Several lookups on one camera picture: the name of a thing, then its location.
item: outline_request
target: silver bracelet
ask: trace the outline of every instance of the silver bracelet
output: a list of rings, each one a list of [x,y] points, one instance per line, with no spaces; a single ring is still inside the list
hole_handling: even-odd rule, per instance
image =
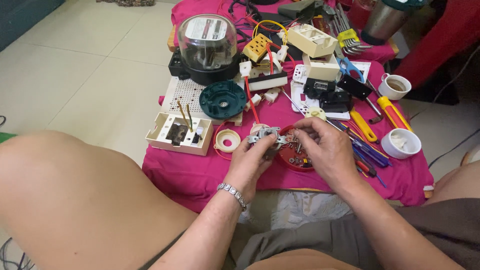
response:
[[[234,187],[232,187],[232,186],[230,186],[229,184],[226,184],[226,183],[221,183],[221,184],[218,185],[218,187],[216,187],[217,191],[219,191],[220,189],[226,190],[226,191],[230,192],[230,194],[235,196],[235,198],[237,198],[237,200],[239,201],[239,203],[242,207],[242,211],[247,210],[247,204],[245,203],[245,200],[243,199],[243,196],[240,194],[240,191],[237,191],[236,188],[234,188]]]

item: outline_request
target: hand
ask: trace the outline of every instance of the hand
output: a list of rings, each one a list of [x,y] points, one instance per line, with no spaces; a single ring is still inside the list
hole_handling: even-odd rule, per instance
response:
[[[265,160],[263,155],[275,142],[276,136],[270,134],[250,148],[248,138],[245,138],[233,151],[230,168],[223,182],[240,191],[247,203],[255,196],[258,178],[272,165],[272,161]]]
[[[315,171],[338,192],[362,181],[355,168],[352,143],[340,132],[318,117],[304,118],[293,125],[294,134],[312,160]]]

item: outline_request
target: person's left hand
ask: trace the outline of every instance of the person's left hand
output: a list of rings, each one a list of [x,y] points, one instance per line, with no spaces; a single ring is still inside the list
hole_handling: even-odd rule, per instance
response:
[[[272,161],[265,160],[263,155],[275,142],[276,135],[270,134],[250,148],[248,138],[245,138],[232,153],[230,168],[223,182],[240,191],[246,203],[253,200],[260,175],[272,165]]]

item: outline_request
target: white cup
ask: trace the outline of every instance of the white cup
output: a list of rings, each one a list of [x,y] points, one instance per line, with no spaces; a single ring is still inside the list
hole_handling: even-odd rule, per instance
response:
[[[392,142],[392,135],[397,135],[400,138],[407,140],[402,149],[399,149],[394,145]],[[420,152],[421,142],[420,139],[410,130],[396,128],[383,137],[382,148],[389,156],[399,160],[404,160]]]
[[[403,98],[403,96],[410,92],[411,89],[412,84],[407,79],[402,76],[390,75],[388,73],[382,75],[382,83],[378,87],[380,94],[386,96],[390,100],[399,100]]]

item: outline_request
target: glass dome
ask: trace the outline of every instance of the glass dome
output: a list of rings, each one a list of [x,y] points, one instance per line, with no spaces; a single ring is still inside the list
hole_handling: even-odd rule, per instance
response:
[[[192,69],[221,69],[230,65],[237,54],[235,26],[216,14],[188,18],[180,25],[177,36],[183,61]]]

